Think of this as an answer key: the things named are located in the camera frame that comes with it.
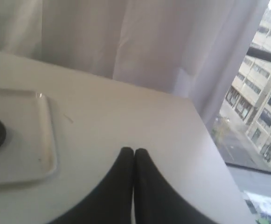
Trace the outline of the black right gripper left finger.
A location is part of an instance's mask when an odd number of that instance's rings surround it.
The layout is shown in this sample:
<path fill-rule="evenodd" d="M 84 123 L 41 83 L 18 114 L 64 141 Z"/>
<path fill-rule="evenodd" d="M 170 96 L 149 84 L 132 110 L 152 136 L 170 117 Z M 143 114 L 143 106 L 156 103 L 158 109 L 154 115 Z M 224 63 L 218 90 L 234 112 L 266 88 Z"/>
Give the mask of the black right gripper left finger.
<path fill-rule="evenodd" d="M 102 181 L 52 224 L 130 224 L 134 151 L 123 147 Z"/>

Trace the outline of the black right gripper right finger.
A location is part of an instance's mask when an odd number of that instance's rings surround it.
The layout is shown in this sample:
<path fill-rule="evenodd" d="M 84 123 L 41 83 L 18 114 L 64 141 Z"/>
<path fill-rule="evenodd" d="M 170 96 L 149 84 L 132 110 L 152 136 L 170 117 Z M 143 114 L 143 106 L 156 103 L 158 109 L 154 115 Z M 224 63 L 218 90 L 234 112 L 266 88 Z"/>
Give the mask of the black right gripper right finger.
<path fill-rule="evenodd" d="M 158 170 L 146 149 L 135 151 L 134 210 L 138 224 L 214 224 L 184 200 Z"/>

